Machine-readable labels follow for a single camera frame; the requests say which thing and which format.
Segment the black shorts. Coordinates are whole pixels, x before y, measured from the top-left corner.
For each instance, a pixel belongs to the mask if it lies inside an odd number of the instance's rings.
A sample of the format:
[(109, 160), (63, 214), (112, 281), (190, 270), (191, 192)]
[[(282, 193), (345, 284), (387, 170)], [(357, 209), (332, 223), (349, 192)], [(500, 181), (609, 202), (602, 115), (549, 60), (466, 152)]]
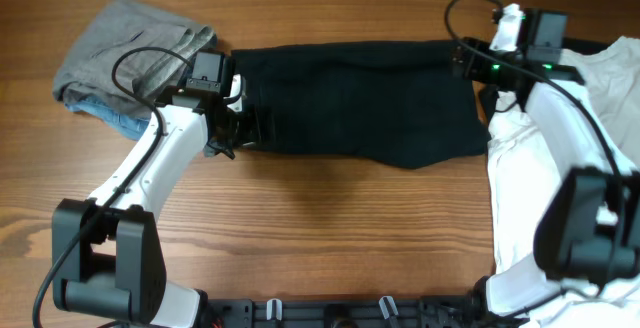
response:
[(350, 155), (406, 169), (485, 153), (471, 82), (450, 70), (449, 40), (235, 50), (267, 123), (258, 149)]

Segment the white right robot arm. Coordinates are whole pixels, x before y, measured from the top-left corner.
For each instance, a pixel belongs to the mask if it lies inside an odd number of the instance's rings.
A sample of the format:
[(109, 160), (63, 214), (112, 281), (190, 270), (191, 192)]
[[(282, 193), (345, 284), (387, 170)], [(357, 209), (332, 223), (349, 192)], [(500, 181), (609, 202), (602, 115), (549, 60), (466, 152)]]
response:
[(639, 322), (639, 42), (621, 37), (569, 74), (503, 82), (490, 120), (498, 320), (540, 327)]

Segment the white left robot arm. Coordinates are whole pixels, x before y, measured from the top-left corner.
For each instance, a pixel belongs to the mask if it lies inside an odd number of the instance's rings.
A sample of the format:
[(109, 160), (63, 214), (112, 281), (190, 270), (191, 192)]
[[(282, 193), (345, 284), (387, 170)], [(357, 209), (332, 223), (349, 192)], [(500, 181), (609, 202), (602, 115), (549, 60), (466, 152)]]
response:
[(236, 118), (227, 107), (159, 107), (107, 181), (59, 203), (41, 286), (58, 309), (139, 327), (220, 326), (205, 292), (168, 280), (156, 222), (191, 160)]

